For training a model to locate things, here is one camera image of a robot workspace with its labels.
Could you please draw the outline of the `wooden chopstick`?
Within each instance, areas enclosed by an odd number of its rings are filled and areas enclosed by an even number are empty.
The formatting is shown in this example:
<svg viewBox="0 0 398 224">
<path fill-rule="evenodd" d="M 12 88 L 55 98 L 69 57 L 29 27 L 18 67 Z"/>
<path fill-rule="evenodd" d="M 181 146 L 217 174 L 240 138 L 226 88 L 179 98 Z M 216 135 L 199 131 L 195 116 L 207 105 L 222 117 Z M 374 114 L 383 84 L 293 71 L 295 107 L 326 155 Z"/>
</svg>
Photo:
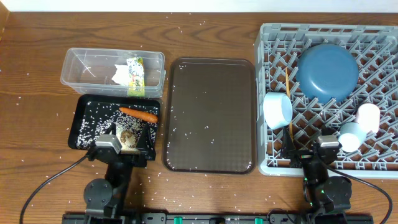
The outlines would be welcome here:
<svg viewBox="0 0 398 224">
<path fill-rule="evenodd" d="M 285 89 L 286 89 L 286 95 L 288 96 L 290 102 L 290 82 L 289 82 L 289 73 L 288 73 L 288 68 L 285 67 Z M 289 123 L 289 134 L 290 137 L 292 138 L 292 140 L 294 139 L 294 135 L 293 135 L 293 126 L 292 126 L 292 122 L 290 121 Z"/>
</svg>

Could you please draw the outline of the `orange carrot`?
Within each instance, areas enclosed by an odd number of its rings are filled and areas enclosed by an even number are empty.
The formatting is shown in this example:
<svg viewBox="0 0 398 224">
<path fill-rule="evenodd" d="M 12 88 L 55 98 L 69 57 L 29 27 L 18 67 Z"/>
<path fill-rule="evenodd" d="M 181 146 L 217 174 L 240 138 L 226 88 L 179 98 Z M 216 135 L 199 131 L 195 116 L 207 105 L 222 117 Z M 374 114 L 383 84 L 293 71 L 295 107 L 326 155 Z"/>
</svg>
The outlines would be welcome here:
<svg viewBox="0 0 398 224">
<path fill-rule="evenodd" d="M 158 122 L 158 117 L 154 114 L 147 113 L 145 111 L 139 111 L 139 110 L 133 110 L 130 108 L 119 108 L 119 110 L 127 114 L 129 116 L 135 117 L 137 119 L 141 119 L 143 121 L 146 121 L 148 123 L 157 123 Z"/>
</svg>

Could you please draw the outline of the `light blue rice bowl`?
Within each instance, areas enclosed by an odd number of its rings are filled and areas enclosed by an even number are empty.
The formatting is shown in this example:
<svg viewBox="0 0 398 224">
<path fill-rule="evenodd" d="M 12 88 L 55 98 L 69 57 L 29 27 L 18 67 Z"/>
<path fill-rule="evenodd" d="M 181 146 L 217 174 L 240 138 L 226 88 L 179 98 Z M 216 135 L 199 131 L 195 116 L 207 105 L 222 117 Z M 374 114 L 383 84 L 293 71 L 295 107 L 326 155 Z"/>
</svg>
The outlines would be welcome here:
<svg viewBox="0 0 398 224">
<path fill-rule="evenodd" d="M 289 125 L 293 116 L 292 103 L 285 93 L 268 92 L 264 97 L 263 111 L 270 129 Z"/>
</svg>

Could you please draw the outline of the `foil and paper wrapper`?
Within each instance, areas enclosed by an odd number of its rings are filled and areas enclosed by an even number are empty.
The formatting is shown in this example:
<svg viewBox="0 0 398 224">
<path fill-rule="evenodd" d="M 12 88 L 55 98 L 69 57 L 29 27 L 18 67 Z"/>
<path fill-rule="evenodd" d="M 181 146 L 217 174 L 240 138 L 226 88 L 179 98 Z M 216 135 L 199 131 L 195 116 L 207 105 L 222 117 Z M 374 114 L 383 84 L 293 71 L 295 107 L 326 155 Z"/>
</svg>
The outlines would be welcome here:
<svg viewBox="0 0 398 224">
<path fill-rule="evenodd" d="M 133 57 L 126 60 L 126 65 L 114 65 L 116 72 L 112 81 L 127 87 L 128 96 L 145 96 L 144 60 L 142 57 Z"/>
</svg>

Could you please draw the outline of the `blue plate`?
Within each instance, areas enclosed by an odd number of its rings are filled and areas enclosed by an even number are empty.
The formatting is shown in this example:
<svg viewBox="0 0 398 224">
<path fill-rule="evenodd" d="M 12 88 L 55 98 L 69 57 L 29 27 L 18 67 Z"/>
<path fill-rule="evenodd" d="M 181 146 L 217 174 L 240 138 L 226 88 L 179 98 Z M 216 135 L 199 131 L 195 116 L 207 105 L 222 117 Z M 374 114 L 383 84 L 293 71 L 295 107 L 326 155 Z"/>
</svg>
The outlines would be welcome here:
<svg viewBox="0 0 398 224">
<path fill-rule="evenodd" d="M 325 104 L 346 99 L 359 79 L 359 67 L 348 50 L 335 44 L 307 49 L 298 60 L 296 81 L 309 99 Z"/>
</svg>

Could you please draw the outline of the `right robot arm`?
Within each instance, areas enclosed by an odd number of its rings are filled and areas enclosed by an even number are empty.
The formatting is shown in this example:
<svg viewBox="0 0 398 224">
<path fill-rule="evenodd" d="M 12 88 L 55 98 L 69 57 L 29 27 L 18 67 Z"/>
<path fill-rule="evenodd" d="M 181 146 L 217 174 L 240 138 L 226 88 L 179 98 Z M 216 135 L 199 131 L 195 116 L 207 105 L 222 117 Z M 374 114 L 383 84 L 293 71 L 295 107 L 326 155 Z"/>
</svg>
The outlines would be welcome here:
<svg viewBox="0 0 398 224">
<path fill-rule="evenodd" d="M 321 135 L 310 149 L 295 148 L 289 127 L 282 128 L 281 156 L 291 168 L 303 169 L 303 195 L 312 208 L 295 223 L 347 223 L 352 183 L 347 177 L 329 176 L 329 164 L 337 160 L 341 144 L 334 135 Z"/>
</svg>

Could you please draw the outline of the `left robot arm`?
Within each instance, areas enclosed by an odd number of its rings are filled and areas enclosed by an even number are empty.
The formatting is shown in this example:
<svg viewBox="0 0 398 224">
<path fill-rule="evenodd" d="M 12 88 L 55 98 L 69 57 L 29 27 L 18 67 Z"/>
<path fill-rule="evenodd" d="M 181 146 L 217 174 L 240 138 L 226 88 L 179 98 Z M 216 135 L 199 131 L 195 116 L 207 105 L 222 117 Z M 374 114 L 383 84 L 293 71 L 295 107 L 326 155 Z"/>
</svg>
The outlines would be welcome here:
<svg viewBox="0 0 398 224">
<path fill-rule="evenodd" d="M 84 189 L 86 210 L 82 223 L 134 223 L 137 220 L 134 212 L 124 210 L 124 200 L 133 168 L 146 167 L 156 156 L 148 124 L 139 135 L 137 148 L 137 154 L 122 152 L 114 124 L 90 146 L 88 160 L 101 161 L 108 168 L 103 179 L 92 180 Z"/>
</svg>

